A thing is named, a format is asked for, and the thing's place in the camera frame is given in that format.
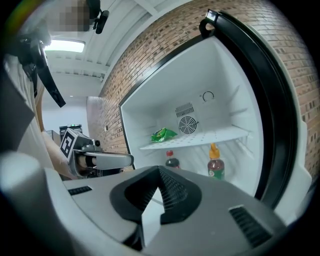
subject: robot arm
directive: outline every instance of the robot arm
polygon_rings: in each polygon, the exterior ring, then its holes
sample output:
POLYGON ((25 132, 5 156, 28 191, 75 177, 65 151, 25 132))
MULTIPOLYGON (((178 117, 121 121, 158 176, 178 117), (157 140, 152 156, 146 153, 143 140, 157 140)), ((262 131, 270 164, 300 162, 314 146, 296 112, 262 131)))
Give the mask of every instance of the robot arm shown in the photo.
POLYGON ((254 197, 192 171, 149 166, 62 181, 12 151, 0 155, 0 166, 1 193, 57 255, 265 255, 286 230, 254 197), (157 189, 162 202, 151 202, 157 189))
POLYGON ((100 146, 99 140, 68 128, 60 150, 67 158, 70 173, 82 178, 108 176, 134 163, 132 155, 103 152, 100 146), (79 159, 85 159, 86 168, 81 167, 79 159))

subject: green snack bag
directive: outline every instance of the green snack bag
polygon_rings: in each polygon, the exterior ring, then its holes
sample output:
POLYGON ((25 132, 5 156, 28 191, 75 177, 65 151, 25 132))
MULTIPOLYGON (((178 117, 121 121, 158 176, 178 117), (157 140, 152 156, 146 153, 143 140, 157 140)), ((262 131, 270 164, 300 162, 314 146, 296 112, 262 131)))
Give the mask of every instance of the green snack bag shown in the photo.
POLYGON ((173 130, 162 128, 160 130, 157 130, 154 134, 151 135, 151 140, 153 142, 164 142, 177 135, 178 134, 175 133, 173 130))

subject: sauce bottle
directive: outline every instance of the sauce bottle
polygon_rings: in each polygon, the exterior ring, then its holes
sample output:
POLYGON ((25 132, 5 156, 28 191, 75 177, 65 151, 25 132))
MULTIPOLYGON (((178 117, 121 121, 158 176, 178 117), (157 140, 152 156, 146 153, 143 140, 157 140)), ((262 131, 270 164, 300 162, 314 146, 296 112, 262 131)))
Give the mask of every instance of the sauce bottle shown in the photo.
POLYGON ((215 143, 211 143, 209 157, 210 157, 210 161, 208 162, 209 177, 213 177, 218 180, 224 180, 225 179, 225 163, 220 159, 220 151, 216 147, 215 143))
POLYGON ((174 155, 174 152, 172 150, 169 150, 166 152, 166 157, 168 158, 165 162, 166 166, 173 167, 173 168, 179 168, 180 169, 180 162, 178 159, 172 157, 174 155))

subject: refrigerator shelf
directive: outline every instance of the refrigerator shelf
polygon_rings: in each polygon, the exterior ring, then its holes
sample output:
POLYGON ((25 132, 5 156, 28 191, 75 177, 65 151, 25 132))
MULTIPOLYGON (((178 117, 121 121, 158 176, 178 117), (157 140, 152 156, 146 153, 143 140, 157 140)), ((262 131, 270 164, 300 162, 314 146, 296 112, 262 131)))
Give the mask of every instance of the refrigerator shelf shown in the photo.
POLYGON ((161 143, 153 142, 147 146, 141 147, 140 149, 160 150, 193 147, 210 143, 231 141, 248 135, 249 133, 246 130, 243 130, 235 126, 229 126, 216 130, 199 132, 195 134, 186 134, 161 143))

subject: fan vent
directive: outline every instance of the fan vent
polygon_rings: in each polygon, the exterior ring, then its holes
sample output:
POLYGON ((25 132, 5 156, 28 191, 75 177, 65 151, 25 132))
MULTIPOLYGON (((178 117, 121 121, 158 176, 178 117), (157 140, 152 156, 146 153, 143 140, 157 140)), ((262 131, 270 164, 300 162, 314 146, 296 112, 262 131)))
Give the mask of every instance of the fan vent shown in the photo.
POLYGON ((182 117, 182 116, 187 115, 187 114, 190 114, 190 113, 193 113, 193 112, 195 112, 195 110, 194 110, 194 107, 192 106, 192 104, 190 102, 187 103, 187 104, 178 106, 175 109, 175 113, 176 113, 176 117, 177 118, 182 117))
POLYGON ((230 209, 229 212, 253 248, 271 238, 271 235, 243 206, 230 209))
POLYGON ((77 188, 72 188, 72 189, 69 189, 69 193, 71 196, 74 196, 74 195, 78 195, 78 194, 81 194, 81 193, 84 193, 84 192, 88 192, 92 190, 91 187, 89 186, 82 186, 82 187, 77 187, 77 188))
POLYGON ((193 117, 191 116, 184 116, 181 118, 179 123, 179 129, 184 134, 192 134, 197 129, 197 122, 193 117))

